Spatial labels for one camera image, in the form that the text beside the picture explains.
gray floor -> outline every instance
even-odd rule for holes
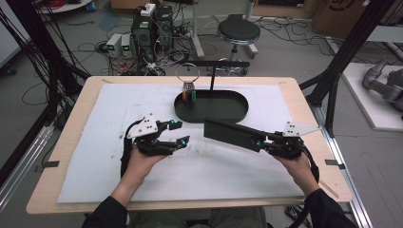
[[[58,14],[58,18],[68,23],[83,23],[93,21],[93,24],[81,26],[61,25],[67,43],[72,50],[78,50],[84,43],[96,44],[106,40],[114,32],[127,32],[131,25],[130,14],[119,14],[110,12],[108,7],[103,7],[96,12],[90,13],[84,9]],[[217,24],[214,17],[200,19],[200,28],[207,26],[201,34],[215,34]],[[310,22],[303,22],[306,28],[294,26],[296,33],[305,32],[307,37],[314,34],[310,31]],[[125,25],[109,30],[114,25]],[[293,77],[299,83],[318,75],[332,61],[329,47],[320,39],[314,39],[316,45],[300,46],[284,41],[278,36],[288,39],[284,28],[277,30],[275,26],[266,25],[268,30],[261,30],[261,36],[256,47],[259,54],[250,59],[250,55],[239,51],[239,58],[250,61],[249,76],[273,76]],[[303,36],[296,35],[288,27],[293,40],[301,39]],[[60,49],[61,42],[55,38]],[[228,57],[231,45],[214,36],[201,36],[201,45],[205,52],[205,60],[217,60]],[[107,68],[104,57],[97,53],[76,51],[74,52],[83,66],[92,75],[106,75],[103,69]],[[375,62],[382,56],[388,56],[390,62],[396,62],[396,58],[383,48],[380,44],[368,43],[357,54],[356,62],[364,59]],[[3,165],[7,157],[12,153],[17,144],[39,116],[44,108],[43,104],[29,105],[22,102],[24,93],[31,87],[40,83],[35,77],[33,68],[24,56],[19,53],[11,61],[17,69],[13,76],[2,75],[0,77],[0,119],[2,123],[0,132],[0,144],[2,153],[0,164]],[[174,67],[166,71],[167,75],[174,75]],[[201,74],[206,75],[207,71],[201,69]],[[42,85],[30,90],[25,102],[31,104],[42,103],[45,100],[45,90]],[[403,181],[400,178],[400,163],[403,161],[402,133],[372,130],[358,107],[355,98],[343,80],[340,80],[336,103],[335,134],[337,143],[341,149],[350,173],[354,179],[363,203],[368,211],[374,227],[401,227],[403,226]],[[57,216],[32,216],[27,214],[25,208],[29,197],[40,178],[40,173],[34,172],[36,165],[40,165],[45,153],[55,142],[59,132],[56,132],[47,147],[33,165],[29,174],[17,189],[15,195],[8,203],[5,210],[0,214],[0,226],[11,227],[79,227],[84,220],[82,214],[69,214]],[[291,223],[284,216],[284,207],[266,207],[267,219],[275,227],[285,227]]]

white paper sheet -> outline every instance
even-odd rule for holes
[[[208,85],[196,85],[208,89]],[[292,121],[276,85],[216,85],[241,93],[249,103],[244,124],[267,132]],[[104,85],[73,153],[58,202],[100,202],[120,179],[127,127],[145,114],[177,120],[174,100],[181,85]],[[164,131],[160,141],[190,135],[185,149],[157,163],[132,200],[220,200],[303,196],[285,168],[256,153],[203,137],[202,123]]]

black stool seat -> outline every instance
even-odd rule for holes
[[[231,18],[220,22],[217,34],[231,44],[247,46],[257,42],[260,29],[250,21]]]

black oval tray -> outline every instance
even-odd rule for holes
[[[188,123],[204,123],[205,117],[237,123],[249,109],[246,98],[231,90],[196,90],[196,100],[185,102],[180,93],[174,102],[177,116]]]

human hand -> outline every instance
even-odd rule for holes
[[[110,196],[127,207],[131,197],[143,184],[152,167],[164,158],[166,156],[146,156],[134,147],[125,174]]]
[[[131,151],[130,160],[122,179],[143,182],[152,167],[164,158],[166,158],[166,156],[146,156],[135,146]]]
[[[287,160],[276,156],[274,157],[284,165],[288,173],[293,177],[294,182],[301,188],[306,197],[319,188],[319,185],[311,172],[309,159],[304,153],[294,160]]]

